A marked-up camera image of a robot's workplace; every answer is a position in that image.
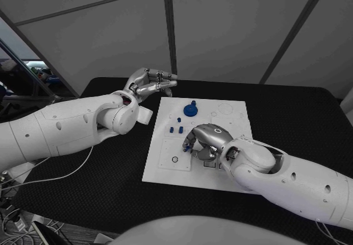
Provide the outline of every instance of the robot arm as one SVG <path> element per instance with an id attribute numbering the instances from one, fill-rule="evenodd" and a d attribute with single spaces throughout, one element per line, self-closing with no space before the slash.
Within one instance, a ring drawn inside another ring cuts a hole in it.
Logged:
<path id="1" fill-rule="evenodd" d="M 301 217 L 353 230 L 352 178 L 294 156 L 274 155 L 255 140 L 228 140 L 231 134 L 212 124 L 199 125 L 190 134 L 202 140 L 202 151 L 218 149 L 228 176 L 245 191 L 256 191 Z M 195 153 L 193 143 L 187 136 L 183 148 L 197 157 L 202 151 Z"/>
<path id="2" fill-rule="evenodd" d="M 125 134 L 135 122 L 148 124 L 153 111 L 138 103 L 156 91 L 166 92 L 177 85 L 169 79 L 177 76 L 141 68 L 131 75 L 124 90 L 56 103 L 0 124 L 0 170 L 39 158 L 75 153 Z"/>

